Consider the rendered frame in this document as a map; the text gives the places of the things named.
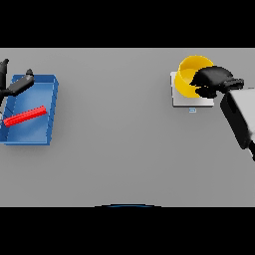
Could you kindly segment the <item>pale square measuring scale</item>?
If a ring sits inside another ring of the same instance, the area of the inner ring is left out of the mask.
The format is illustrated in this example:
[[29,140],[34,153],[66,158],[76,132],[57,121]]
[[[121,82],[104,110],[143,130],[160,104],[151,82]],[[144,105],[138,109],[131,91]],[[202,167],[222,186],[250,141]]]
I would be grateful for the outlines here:
[[214,106],[214,101],[207,98],[187,98],[183,96],[175,88],[175,75],[176,72],[170,73],[171,97],[172,105],[175,108],[210,108]]

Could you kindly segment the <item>red beaker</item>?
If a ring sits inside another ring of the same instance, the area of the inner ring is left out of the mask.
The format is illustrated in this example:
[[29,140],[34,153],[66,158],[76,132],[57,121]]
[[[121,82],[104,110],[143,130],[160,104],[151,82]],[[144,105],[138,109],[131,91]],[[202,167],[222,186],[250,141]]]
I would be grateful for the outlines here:
[[14,126],[16,124],[20,124],[22,122],[43,116],[47,113],[46,108],[44,106],[39,106],[37,108],[33,108],[26,112],[22,112],[20,114],[11,116],[3,120],[3,124],[5,127]]

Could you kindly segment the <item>yellow bowl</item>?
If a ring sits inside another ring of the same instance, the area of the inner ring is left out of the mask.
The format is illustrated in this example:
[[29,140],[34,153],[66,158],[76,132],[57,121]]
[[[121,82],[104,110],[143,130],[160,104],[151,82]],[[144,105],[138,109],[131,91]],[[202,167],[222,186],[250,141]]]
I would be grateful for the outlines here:
[[197,71],[205,67],[211,67],[213,62],[204,56],[188,56],[182,60],[178,66],[174,78],[174,84],[177,91],[185,98],[196,99],[199,94],[195,92],[195,87],[190,83]]

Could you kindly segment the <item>blue tray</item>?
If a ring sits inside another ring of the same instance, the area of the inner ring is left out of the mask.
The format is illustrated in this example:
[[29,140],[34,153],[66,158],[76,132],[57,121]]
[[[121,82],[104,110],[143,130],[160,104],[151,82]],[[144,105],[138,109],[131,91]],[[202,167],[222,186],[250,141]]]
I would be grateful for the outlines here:
[[59,83],[55,75],[35,75],[34,85],[6,99],[0,121],[0,143],[49,145]]

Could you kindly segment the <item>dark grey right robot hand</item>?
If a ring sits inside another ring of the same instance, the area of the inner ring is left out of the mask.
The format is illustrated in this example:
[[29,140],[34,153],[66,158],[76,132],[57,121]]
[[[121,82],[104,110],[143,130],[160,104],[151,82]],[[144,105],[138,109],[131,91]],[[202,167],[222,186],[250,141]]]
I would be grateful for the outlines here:
[[226,94],[231,90],[242,90],[244,80],[235,78],[223,67],[211,66],[198,70],[189,84],[202,98],[214,99],[218,92]]

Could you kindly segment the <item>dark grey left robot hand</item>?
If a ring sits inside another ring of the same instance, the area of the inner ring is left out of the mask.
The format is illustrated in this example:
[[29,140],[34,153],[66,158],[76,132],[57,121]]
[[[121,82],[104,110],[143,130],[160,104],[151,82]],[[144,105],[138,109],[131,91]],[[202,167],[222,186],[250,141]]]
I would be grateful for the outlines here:
[[0,62],[0,106],[3,100],[9,96],[18,96],[25,92],[34,85],[34,73],[31,69],[28,69],[25,76],[16,82],[12,83],[10,86],[6,85],[7,76],[7,65],[9,63],[8,59],[4,59]]

